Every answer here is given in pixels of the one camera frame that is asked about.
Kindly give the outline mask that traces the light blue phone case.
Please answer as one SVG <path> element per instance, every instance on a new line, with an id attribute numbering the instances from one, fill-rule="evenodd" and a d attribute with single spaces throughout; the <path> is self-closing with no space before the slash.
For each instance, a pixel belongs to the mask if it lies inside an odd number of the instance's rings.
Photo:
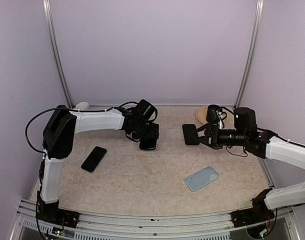
<path id="1" fill-rule="evenodd" d="M 190 189 L 190 191 L 196 192 L 204 188 L 205 186 L 213 183 L 219 177 L 220 175 L 212 166 L 207 166 L 193 173 L 192 175 L 185 177 L 184 182 Z"/>

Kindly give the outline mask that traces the blue edged smartphone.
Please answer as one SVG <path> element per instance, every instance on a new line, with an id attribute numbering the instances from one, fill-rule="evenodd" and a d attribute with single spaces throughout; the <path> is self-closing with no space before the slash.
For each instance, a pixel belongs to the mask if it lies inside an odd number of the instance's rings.
<path id="1" fill-rule="evenodd" d="M 105 148 L 96 146 L 82 163 L 81 169 L 93 173 L 106 153 L 107 150 Z"/>

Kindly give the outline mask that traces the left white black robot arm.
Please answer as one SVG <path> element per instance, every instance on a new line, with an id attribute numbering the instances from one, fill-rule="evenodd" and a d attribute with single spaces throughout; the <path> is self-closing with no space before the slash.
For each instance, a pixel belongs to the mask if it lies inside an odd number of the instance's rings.
<path id="1" fill-rule="evenodd" d="M 51 109 L 43 130 L 43 158 L 39 169 L 36 218 L 63 228 L 76 228 L 80 214 L 59 207 L 58 187 L 62 166 L 71 154 L 75 135 L 99 130 L 124 131 L 126 138 L 139 143 L 141 150 L 155 150 L 159 125 L 158 110 L 142 99 L 135 106 L 123 104 L 109 109 L 69 109 L 59 105 Z"/>

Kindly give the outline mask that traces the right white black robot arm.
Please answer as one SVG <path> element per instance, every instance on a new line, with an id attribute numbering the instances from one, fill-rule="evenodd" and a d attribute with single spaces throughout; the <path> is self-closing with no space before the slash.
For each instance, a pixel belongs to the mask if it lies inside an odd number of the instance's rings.
<path id="1" fill-rule="evenodd" d="M 242 147 L 244 152 L 261 159 L 276 160 L 305 170 L 305 145 L 284 139 L 277 133 L 259 128 L 256 113 L 248 107 L 235 108 L 231 113 L 234 128 L 225 129 L 224 107 L 209 105 L 206 124 L 184 130 L 184 137 L 213 150 Z M 234 227 L 253 225 L 273 219 L 281 207 L 305 204 L 305 181 L 283 188 L 267 188 L 252 199 L 252 207 L 231 213 Z"/>

